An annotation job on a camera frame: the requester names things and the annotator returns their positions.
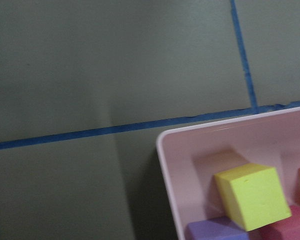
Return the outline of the yellow-green foam block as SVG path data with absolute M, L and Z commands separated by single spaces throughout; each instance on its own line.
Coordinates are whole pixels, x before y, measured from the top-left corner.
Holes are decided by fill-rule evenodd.
M 226 216 L 247 232 L 292 216 L 273 166 L 247 163 L 213 177 Z

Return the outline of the purple foam block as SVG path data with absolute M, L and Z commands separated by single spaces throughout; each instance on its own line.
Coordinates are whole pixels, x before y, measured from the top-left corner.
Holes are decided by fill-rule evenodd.
M 186 240 L 249 240 L 249 234 L 226 216 L 191 222 Z

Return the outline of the red foam block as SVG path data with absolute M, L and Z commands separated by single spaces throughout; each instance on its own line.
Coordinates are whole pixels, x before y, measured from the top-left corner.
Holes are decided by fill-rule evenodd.
M 291 216 L 260 228 L 263 240 L 300 240 L 300 207 L 290 206 Z

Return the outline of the pink plastic bin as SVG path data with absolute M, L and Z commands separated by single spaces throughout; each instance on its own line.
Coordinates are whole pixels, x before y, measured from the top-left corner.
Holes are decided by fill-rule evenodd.
M 300 206 L 300 107 L 166 130 L 156 149 L 180 240 L 189 223 L 224 214 L 214 174 L 246 163 L 275 167 Z

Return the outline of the brown paper table cover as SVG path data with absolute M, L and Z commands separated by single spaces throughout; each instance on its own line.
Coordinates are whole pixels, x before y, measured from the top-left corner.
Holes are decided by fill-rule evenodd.
M 164 130 L 300 105 L 300 0 L 0 0 L 0 240 L 174 240 Z

